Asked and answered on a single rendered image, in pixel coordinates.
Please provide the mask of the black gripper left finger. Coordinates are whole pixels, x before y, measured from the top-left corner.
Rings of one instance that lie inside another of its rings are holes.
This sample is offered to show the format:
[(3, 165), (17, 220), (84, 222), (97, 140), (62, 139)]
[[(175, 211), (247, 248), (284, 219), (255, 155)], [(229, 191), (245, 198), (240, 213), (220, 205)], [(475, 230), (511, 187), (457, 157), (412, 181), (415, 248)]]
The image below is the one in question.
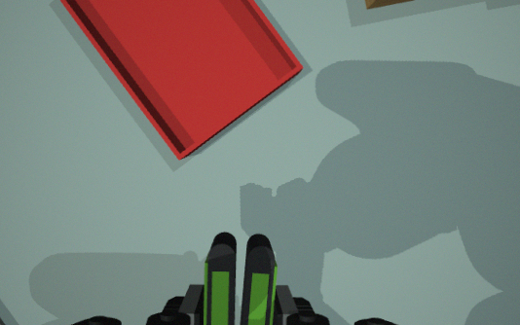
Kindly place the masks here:
[[(94, 316), (72, 325), (122, 325), (122, 322)], [(162, 312), (148, 317), (146, 325), (204, 325), (204, 284), (190, 284), (185, 297), (168, 300)]]

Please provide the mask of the light brown wooden board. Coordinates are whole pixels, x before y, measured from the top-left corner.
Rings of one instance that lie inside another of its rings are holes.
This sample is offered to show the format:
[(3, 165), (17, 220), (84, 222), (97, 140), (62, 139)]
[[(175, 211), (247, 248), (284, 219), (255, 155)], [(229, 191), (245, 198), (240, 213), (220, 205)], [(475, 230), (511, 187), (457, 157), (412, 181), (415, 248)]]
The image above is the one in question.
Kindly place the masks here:
[(403, 2), (408, 2), (413, 0), (365, 0), (366, 9), (373, 9), (378, 7), (383, 7), (387, 5), (393, 5)]

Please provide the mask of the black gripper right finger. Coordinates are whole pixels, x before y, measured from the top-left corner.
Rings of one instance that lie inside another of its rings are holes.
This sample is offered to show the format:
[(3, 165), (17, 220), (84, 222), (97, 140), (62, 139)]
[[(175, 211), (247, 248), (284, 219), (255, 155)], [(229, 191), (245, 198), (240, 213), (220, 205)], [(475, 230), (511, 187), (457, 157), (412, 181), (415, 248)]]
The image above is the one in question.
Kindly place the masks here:
[[(330, 325), (330, 323), (327, 317), (314, 312), (309, 301), (304, 298), (293, 300), (288, 285), (276, 285), (273, 325)], [(397, 324), (381, 318), (368, 318), (358, 320), (354, 325)]]

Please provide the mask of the red open tray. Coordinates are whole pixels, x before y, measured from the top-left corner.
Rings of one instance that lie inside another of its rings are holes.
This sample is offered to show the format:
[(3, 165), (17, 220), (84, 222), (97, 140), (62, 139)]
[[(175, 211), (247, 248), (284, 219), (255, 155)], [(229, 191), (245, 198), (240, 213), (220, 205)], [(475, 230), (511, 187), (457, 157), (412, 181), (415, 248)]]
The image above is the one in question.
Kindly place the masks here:
[(254, 0), (60, 2), (179, 160), (304, 68)]

